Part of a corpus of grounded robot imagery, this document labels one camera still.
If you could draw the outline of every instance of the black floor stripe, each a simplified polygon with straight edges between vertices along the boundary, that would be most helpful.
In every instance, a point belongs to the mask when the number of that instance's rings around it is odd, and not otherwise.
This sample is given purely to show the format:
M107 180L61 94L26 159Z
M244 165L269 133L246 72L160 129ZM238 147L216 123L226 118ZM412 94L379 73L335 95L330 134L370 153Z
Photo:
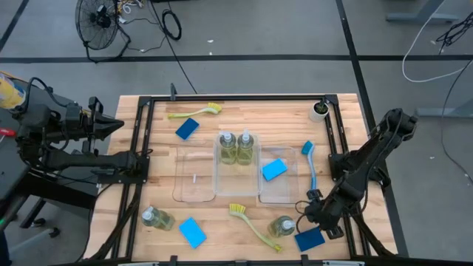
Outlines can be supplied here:
M356 55L358 61L402 61L403 55ZM407 61L468 61L473 55L410 55ZM182 62L212 61L351 61L350 55L181 55ZM113 62L173 62L174 56L124 56ZM87 57L0 58L3 64L91 63Z
M7 43L8 38L9 38L10 35L12 34L13 29L14 29L15 26L16 26L16 23L18 23L18 20L20 19L20 16L21 16L21 14L23 13L23 11L24 11L24 9L26 8L26 6L27 6L27 4L28 4L29 1L30 1L30 0L23 0L23 2L20 4L20 7L19 7L18 10L16 11L15 16L13 16L12 21L11 21L10 24L8 25L7 30L5 30L4 35L1 37L1 39L0 39L0 52L1 52L1 50L3 49L3 47L5 46L5 44Z
M358 90L360 93L361 105L363 106L364 115L367 119L368 127L371 130L376 127L376 122L372 113L370 98L368 97L368 91L364 83L363 73L361 72L360 62L358 60L358 56L356 55L355 44L353 43L352 33L350 32L347 14L345 13L345 9L341 0L336 0L336 4L338 8L338 14L340 15L341 25L343 27L345 40L347 41L348 50L350 51L353 71L355 73L355 79L356 83L358 84ZM380 164L380 167L386 169L384 163ZM400 254L403 256L408 256L409 254L407 253L406 240L404 238L404 232L402 230L401 220L399 218L398 209L395 204L395 198L392 192L391 185L388 187L387 193L384 193L384 197L386 199L387 206L390 207L388 208L389 220L391 222L392 232L395 236L395 243L397 245L398 252L400 252Z

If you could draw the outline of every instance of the scrub brush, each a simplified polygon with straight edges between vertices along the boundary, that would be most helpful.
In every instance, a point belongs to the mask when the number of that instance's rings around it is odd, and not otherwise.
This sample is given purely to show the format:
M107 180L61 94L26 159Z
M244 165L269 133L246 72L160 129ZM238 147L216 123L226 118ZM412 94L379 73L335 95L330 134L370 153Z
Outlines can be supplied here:
M266 236L262 235L260 232L258 232L256 230L256 228L253 226L253 224L251 224L250 220L248 217L246 217L245 215L245 209L246 207L243 206L243 205L240 205L240 204L237 204L237 203L230 203L230 215L232 216L237 216L241 219L243 219L243 221L245 221L251 228L251 230L253 230L253 232L264 242L266 243L268 246L274 248L276 250L276 252L280 252L282 250L281 246L276 244L275 242L271 241L269 238L267 238Z
M206 108L203 108L197 112L193 113L184 113L184 114L168 114L168 118L177 118L177 117L190 117L192 115L197 115L202 112L207 112L211 114L218 114L220 111L222 111L222 107L216 103L208 103Z

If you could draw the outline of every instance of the brush bristles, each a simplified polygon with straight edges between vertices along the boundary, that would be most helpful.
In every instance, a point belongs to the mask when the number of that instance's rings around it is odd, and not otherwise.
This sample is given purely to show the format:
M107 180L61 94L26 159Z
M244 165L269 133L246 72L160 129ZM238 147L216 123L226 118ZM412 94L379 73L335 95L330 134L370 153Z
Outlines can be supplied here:
M222 107L216 103L208 103L207 107L215 109L217 112L222 111Z
M246 207L238 203L230 203L230 211L244 214Z

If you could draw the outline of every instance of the dish soap bottle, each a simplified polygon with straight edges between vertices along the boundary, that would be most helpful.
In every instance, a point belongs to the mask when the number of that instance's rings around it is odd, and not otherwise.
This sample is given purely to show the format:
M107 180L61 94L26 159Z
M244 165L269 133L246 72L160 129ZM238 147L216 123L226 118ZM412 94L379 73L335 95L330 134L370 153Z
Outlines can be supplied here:
M269 234L273 237L289 236L295 228L296 222L289 216L281 216L268 225Z
M152 226L158 229L169 231L174 224L174 217L165 211L160 211L153 206L149 206L141 214L141 222L143 222L145 226Z
M237 161L237 138L230 132L220 132L220 158L224 164Z
M242 166L247 166L253 159L253 144L254 139L250 132L245 129L243 134L238 137L238 149L236 151L236 158L238 163Z

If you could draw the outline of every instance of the fan stand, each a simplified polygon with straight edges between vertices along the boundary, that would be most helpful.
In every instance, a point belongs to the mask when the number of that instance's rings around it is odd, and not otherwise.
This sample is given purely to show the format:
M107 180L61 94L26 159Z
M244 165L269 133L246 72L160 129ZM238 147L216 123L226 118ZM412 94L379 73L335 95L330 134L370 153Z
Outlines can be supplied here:
M126 48L128 48L128 45L132 42L130 36L128 34L125 33L125 30L123 30L122 27L120 27L118 25L118 30L120 30L121 33L123 33L127 39L126 43L125 43L125 46L123 47L123 49L120 51L120 53L115 56L114 58L106 58L106 59L102 59L102 60L95 60L95 59L92 59L90 58L90 54L89 54L89 42L88 41L85 41L84 42L84 46L86 47L86 53L87 53L87 58L94 62L94 63L99 63L99 62L113 62L119 58L121 58L123 56L123 53L125 52Z

